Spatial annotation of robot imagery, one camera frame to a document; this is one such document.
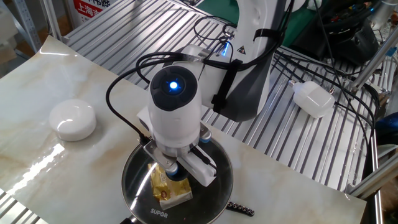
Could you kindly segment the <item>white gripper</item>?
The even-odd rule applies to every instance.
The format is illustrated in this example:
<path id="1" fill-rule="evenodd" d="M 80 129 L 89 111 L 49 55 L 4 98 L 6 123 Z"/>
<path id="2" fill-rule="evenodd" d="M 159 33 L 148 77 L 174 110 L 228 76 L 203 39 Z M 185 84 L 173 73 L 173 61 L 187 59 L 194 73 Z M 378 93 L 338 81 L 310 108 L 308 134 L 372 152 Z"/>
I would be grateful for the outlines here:
<path id="1" fill-rule="evenodd" d="M 169 175 L 184 168 L 200 184 L 207 187 L 216 178 L 216 164 L 197 145 L 201 137 L 211 138 L 206 128 L 201 134 L 201 108 L 183 107 L 174 111 L 145 107 L 138 114 L 152 139 L 144 150 Z"/>

